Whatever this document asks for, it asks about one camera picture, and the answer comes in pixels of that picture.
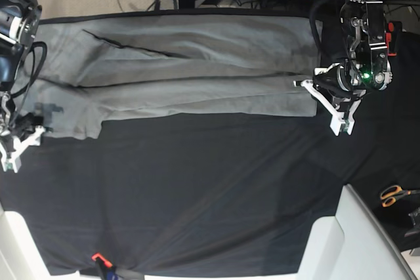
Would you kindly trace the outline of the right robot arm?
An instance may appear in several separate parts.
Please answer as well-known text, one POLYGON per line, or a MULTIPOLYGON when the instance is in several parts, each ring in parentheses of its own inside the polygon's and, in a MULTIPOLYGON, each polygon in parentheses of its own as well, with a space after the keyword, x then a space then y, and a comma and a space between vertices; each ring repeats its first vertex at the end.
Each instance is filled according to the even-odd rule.
POLYGON ((51 133, 42 116, 21 114, 29 91, 38 79, 47 59, 47 44, 36 41, 42 6, 38 0, 1 0, 1 145, 10 147, 14 140, 25 141, 37 131, 51 133), (26 85, 14 92, 26 57, 40 48, 41 59, 32 58, 32 68, 26 85))

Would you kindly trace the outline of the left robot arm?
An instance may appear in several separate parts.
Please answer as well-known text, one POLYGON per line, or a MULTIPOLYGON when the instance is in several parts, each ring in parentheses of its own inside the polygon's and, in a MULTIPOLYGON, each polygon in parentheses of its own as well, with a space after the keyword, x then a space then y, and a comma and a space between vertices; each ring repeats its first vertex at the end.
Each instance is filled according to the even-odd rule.
POLYGON ((335 58, 330 67, 314 71, 312 79, 296 83, 320 102, 359 101, 365 94, 385 90, 392 82, 389 60, 397 55, 398 33, 386 21, 384 0, 317 0, 309 13, 317 48, 322 42, 316 13, 322 5, 338 1, 343 4, 338 17, 345 55, 335 58))

